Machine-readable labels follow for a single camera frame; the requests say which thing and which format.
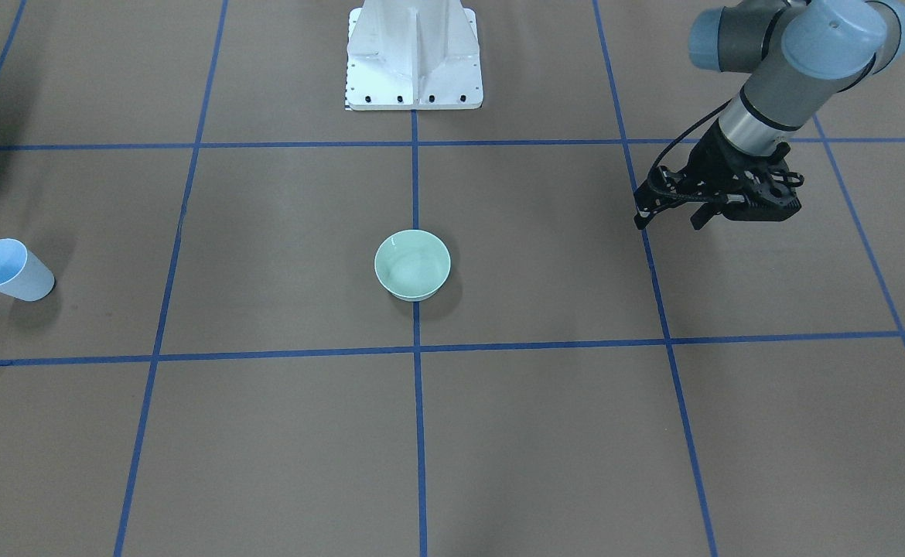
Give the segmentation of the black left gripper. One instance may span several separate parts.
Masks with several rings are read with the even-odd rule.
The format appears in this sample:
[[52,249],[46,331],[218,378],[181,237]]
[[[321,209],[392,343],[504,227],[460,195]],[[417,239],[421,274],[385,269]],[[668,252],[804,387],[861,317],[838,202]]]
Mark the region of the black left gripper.
[[633,222],[643,231],[658,213],[689,203],[699,207],[690,217],[695,231],[718,216],[750,222],[787,220],[802,208],[797,188],[803,184],[802,174],[792,172],[785,161],[789,152],[788,142],[781,142],[768,156],[746,154],[712,125],[679,172],[655,159],[633,194]]

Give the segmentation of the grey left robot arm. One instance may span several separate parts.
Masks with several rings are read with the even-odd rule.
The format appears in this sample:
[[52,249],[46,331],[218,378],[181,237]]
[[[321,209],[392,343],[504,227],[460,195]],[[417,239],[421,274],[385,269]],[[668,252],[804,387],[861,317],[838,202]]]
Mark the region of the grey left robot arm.
[[743,1],[702,12],[690,29],[694,67],[743,73],[739,92],[707,125],[682,169],[658,156],[635,190],[635,225],[696,204],[694,229],[714,217],[781,222],[801,210],[804,177],[786,162],[790,138],[838,93],[905,53],[900,1]]

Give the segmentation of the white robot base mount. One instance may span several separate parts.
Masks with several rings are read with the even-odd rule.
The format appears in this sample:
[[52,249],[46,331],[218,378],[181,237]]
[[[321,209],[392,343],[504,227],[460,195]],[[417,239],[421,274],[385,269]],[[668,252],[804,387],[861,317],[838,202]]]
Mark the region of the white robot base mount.
[[346,109],[482,106],[480,30],[462,2],[365,1],[347,22]]

